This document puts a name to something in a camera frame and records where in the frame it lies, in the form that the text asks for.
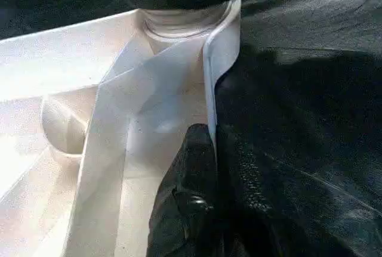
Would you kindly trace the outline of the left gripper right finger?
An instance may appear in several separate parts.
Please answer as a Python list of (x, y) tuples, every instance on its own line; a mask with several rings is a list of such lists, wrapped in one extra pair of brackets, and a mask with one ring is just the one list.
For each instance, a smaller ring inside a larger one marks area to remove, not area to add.
[(282, 171), (234, 133), (217, 127), (219, 187), (238, 256), (333, 256), (335, 242), (287, 200)]

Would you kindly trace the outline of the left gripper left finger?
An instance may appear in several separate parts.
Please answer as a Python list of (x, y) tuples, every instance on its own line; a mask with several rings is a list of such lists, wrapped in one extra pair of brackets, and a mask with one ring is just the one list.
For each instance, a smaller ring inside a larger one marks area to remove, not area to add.
[(147, 256), (215, 256), (217, 169), (206, 124), (188, 127), (149, 220)]

